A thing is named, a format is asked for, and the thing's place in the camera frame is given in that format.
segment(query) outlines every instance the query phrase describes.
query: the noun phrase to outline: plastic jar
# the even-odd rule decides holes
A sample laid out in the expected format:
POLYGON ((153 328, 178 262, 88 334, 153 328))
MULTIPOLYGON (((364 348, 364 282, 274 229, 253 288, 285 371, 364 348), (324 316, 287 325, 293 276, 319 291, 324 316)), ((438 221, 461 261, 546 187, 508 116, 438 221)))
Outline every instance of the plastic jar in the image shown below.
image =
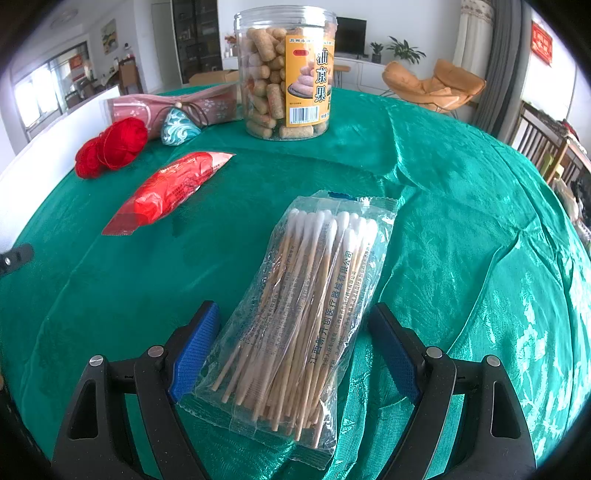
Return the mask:
POLYGON ((246 130, 265 140, 304 140, 329 126, 336 16, 281 5, 234 17, 246 130))

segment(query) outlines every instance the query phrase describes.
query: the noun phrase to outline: television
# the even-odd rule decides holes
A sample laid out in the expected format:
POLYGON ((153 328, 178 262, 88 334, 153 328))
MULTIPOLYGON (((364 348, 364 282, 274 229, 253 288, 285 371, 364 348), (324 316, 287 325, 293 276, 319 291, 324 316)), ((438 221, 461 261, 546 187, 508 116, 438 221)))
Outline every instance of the television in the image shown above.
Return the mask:
POLYGON ((335 52, 364 55, 367 20, 337 17, 336 21, 335 52))

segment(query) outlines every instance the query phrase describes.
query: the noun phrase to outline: table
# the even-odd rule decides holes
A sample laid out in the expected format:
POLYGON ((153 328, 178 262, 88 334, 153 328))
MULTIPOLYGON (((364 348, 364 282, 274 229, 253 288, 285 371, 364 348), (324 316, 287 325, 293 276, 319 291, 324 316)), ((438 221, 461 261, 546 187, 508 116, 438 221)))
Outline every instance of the table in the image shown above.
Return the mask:
MULTIPOLYGON (((136 356, 206 299, 227 319, 283 211, 326 189, 398 200, 374 301, 454 358, 497 355, 537 458, 548 455, 591 381, 591 262, 558 200, 521 154, 454 119, 338 88, 331 108, 329 130, 315 139, 265 142, 240 122, 218 125, 177 148, 153 141, 97 180, 70 173, 49 195, 17 242, 32 243, 35 260, 0 281, 10 299, 0 302, 3 374, 46 454, 91 356, 136 356), (100 235, 147 177, 195 150, 236 155, 168 217, 129 237, 100 235)), ((129 407, 144 469, 157 475, 137 404, 129 407)), ((456 396, 431 475, 445 468, 460 410, 456 396)), ((362 329, 339 387, 339 443, 325 471, 287 461, 291 445, 271 449, 180 415, 214 480, 328 480, 375 478, 411 412, 362 329)))
POLYGON ((343 86, 343 72, 350 72, 351 67, 348 65, 334 65, 335 68, 335 86, 341 88, 343 86))

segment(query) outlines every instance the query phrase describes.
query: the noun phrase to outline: red wrapper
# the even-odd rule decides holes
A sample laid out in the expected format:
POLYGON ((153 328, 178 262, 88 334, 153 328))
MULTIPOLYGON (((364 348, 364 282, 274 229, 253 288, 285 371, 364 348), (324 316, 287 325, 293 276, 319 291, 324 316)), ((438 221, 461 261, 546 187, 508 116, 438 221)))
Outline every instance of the red wrapper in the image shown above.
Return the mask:
POLYGON ((161 168, 121 206, 103 235, 131 235, 138 227, 167 216, 232 157, 231 153, 193 152, 161 168))

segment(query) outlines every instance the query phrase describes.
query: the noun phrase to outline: jar label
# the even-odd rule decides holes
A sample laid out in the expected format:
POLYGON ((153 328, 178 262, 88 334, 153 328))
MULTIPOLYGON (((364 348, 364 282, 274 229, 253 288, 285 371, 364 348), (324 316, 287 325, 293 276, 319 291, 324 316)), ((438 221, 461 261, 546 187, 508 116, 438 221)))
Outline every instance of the jar label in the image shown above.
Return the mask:
POLYGON ((317 36, 285 37, 285 124, 302 127, 330 115, 335 41, 317 36))

